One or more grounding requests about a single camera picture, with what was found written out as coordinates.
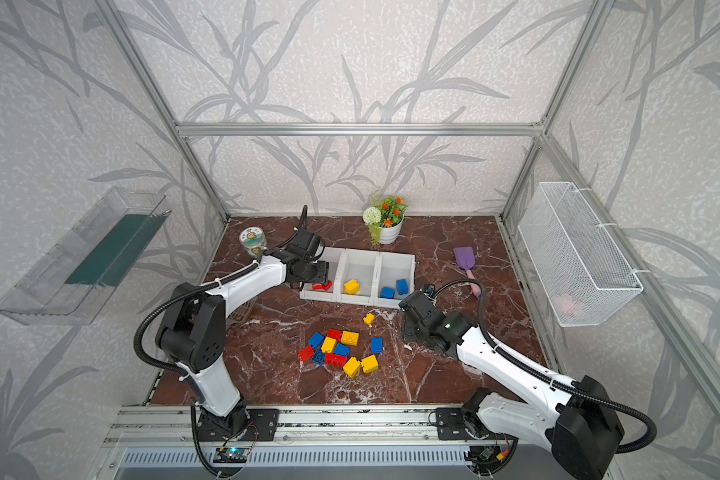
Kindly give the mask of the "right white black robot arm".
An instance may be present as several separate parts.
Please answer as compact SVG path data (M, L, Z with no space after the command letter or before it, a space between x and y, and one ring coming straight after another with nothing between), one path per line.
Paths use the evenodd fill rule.
M428 284L400 301L403 338L481 371L518 397L479 388L461 407L470 437L532 443L576 479L601 479L615 455L656 439L653 419L611 400L594 378L575 380L538 364L497 340L481 316L439 310L444 290Z

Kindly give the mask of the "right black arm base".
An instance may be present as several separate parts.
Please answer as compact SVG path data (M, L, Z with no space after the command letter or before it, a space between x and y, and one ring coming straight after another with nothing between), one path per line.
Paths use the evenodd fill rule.
M505 433L490 431L479 419L480 403L492 393L492 390L480 387L468 401L459 407L438 407L428 416L428 422L437 429L438 439L449 440L516 440Z

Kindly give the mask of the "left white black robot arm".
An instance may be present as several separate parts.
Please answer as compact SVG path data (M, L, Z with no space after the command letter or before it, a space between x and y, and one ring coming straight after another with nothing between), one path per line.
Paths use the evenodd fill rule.
M283 284L294 290L326 284L324 248L322 238L308 229L308 208L303 207L293 233L246 267L202 285L176 287L137 327L137 358L188 381L206 414L228 424L244 421L243 396L222 358L227 319L238 307Z

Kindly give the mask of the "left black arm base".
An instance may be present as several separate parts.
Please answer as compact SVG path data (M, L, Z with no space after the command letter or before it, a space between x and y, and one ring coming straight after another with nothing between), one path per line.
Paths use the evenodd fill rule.
M275 437L279 414L276 408L246 408L243 403L225 417L200 408L194 437L200 442L271 442Z

